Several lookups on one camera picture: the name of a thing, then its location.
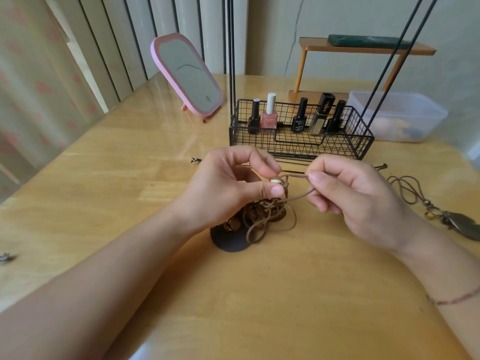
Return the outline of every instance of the red beaded bracelet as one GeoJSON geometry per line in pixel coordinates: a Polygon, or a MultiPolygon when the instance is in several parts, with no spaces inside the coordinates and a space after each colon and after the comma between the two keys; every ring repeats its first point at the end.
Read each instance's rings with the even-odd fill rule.
{"type": "Polygon", "coordinates": [[[427,294],[427,301],[435,306],[446,306],[446,305],[457,304],[457,303],[466,301],[476,296],[479,293],[480,293],[480,286],[477,289],[471,291],[470,293],[466,293],[463,296],[459,296],[458,298],[455,298],[452,300],[435,300],[427,294]]]}

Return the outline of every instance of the pink mirror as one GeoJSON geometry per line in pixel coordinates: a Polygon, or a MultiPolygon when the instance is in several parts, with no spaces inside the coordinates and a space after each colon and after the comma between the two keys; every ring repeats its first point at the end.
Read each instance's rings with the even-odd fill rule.
{"type": "Polygon", "coordinates": [[[155,38],[153,60],[188,108],[198,116],[213,114],[222,103],[222,92],[193,44],[180,33],[155,38]]]}

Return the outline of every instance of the forearm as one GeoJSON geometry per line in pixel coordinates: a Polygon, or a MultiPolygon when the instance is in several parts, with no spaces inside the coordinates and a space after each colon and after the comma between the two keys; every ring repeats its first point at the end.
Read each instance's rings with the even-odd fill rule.
{"type": "MultiPolygon", "coordinates": [[[[480,286],[480,260],[445,233],[424,224],[419,240],[397,257],[415,274],[434,300],[453,300],[480,286]]],[[[480,359],[480,295],[438,309],[474,359],[480,359]]]]}
{"type": "Polygon", "coordinates": [[[175,212],[157,212],[5,310],[2,358],[100,358],[195,234],[175,212]]]}

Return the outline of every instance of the metal basket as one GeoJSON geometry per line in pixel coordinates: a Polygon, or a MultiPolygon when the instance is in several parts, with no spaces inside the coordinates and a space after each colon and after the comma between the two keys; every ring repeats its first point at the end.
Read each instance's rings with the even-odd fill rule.
{"type": "MultiPolygon", "coordinates": [[[[292,132],[291,126],[297,113],[298,104],[276,102],[277,128],[250,128],[247,126],[252,113],[252,100],[239,99],[232,115],[229,137],[230,145],[251,145],[268,151],[274,157],[315,159],[321,153],[337,154],[362,159],[374,136],[363,122],[358,111],[352,106],[343,109],[341,129],[337,133],[322,133],[320,136],[308,133],[315,114],[316,105],[307,105],[307,126],[302,132],[292,132]]],[[[260,101],[260,111],[265,111],[266,101],[260,101]]]]}

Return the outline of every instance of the plastic container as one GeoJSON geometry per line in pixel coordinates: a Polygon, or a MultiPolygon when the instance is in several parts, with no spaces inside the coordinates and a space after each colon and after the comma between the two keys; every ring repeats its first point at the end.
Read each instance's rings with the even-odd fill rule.
{"type": "MultiPolygon", "coordinates": [[[[361,115],[371,91],[353,90],[347,105],[361,115]]],[[[378,106],[383,91],[375,93],[363,121],[368,124],[378,106]]],[[[443,119],[448,111],[420,93],[388,92],[370,130],[375,139],[392,142],[421,142],[443,119]]]]}

